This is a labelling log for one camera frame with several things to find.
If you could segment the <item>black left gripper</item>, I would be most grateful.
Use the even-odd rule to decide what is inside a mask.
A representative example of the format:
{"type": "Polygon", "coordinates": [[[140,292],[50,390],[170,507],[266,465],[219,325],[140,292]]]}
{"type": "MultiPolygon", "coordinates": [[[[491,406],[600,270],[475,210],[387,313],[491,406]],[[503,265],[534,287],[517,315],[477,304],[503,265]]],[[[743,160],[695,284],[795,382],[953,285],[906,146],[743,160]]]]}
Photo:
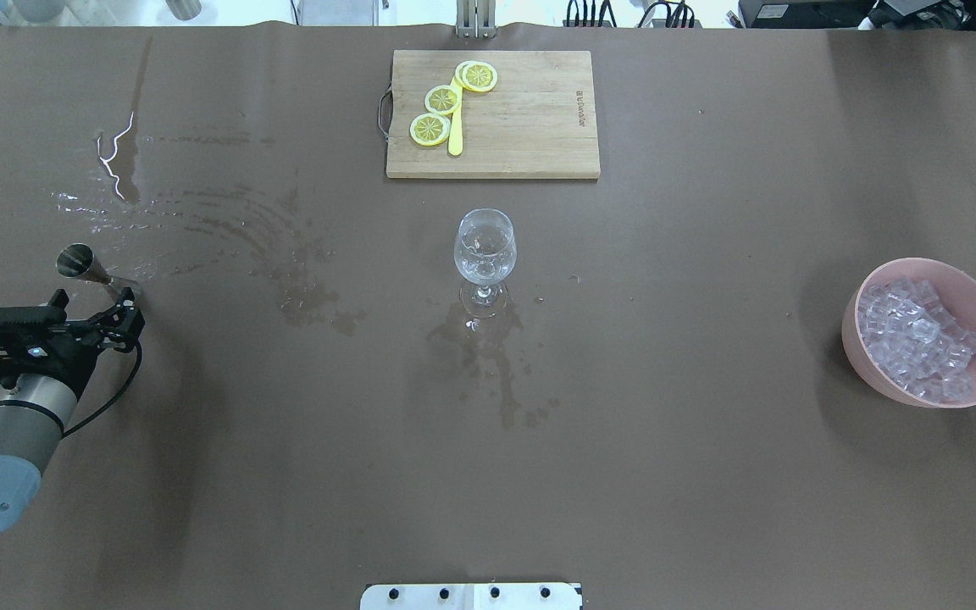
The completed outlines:
{"type": "Polygon", "coordinates": [[[104,350],[133,352],[146,320],[136,289],[123,288],[111,308],[69,320],[69,297],[59,289],[47,304],[0,308],[0,386],[13,389],[23,374],[42,375],[84,391],[104,350]]]}

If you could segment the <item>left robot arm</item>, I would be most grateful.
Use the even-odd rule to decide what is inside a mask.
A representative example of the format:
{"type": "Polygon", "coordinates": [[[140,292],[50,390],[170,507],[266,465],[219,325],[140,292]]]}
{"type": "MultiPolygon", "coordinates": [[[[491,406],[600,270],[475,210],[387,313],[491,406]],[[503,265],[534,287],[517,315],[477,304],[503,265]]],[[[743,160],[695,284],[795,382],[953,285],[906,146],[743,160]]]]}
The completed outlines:
{"type": "Polygon", "coordinates": [[[10,529],[42,486],[59,442],[102,352],[142,355],[146,324],[131,288],[113,291],[111,308],[69,319],[57,290],[34,306],[0,308],[0,533],[10,529]]]}

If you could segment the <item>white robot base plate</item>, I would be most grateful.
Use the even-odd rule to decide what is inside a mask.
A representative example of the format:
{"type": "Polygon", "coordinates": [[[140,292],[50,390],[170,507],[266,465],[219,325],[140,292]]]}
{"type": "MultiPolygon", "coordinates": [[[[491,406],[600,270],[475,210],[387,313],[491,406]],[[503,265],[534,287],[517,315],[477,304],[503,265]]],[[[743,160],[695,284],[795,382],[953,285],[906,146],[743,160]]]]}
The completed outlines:
{"type": "Polygon", "coordinates": [[[581,585],[566,582],[376,584],[360,609],[584,609],[581,585]]]}

